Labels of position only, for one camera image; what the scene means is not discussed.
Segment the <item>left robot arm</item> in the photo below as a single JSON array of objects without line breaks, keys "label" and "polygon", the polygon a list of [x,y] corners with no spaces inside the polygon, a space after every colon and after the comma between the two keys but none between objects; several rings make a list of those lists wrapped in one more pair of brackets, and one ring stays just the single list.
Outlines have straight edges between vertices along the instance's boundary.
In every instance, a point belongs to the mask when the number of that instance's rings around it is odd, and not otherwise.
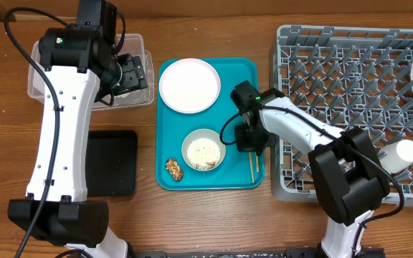
[{"label": "left robot arm", "polygon": [[61,21],[39,40],[30,65],[44,82],[44,111],[36,166],[23,199],[12,199],[8,217],[26,237],[64,248],[65,255],[131,257],[132,246],[109,226],[104,201],[87,197],[87,142],[95,144],[99,171],[105,164],[133,175],[136,134],[90,133],[95,103],[113,106],[121,95],[148,86],[140,57],[122,53],[115,31],[123,14],[106,1],[81,1],[73,24]]}]

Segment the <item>white paper cup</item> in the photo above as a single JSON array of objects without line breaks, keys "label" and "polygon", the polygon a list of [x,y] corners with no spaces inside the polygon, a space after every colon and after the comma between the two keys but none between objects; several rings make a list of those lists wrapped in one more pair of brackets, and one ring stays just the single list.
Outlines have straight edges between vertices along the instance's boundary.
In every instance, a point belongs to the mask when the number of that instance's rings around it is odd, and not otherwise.
[{"label": "white paper cup", "polygon": [[413,164],[413,141],[401,140],[384,146],[379,151],[381,166],[389,173],[403,171]]}]

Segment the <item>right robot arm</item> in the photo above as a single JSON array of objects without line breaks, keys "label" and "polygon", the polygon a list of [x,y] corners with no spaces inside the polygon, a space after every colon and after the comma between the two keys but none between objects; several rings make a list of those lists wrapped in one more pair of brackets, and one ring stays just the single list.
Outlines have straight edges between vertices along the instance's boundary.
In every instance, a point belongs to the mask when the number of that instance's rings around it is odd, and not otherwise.
[{"label": "right robot arm", "polygon": [[261,154],[283,139],[308,157],[316,198],[328,215],[326,234],[310,257],[384,257],[383,249],[360,244],[365,222],[390,192],[369,134],[323,123],[281,91],[260,93],[249,81],[230,97],[243,118],[234,129],[238,151]]}]

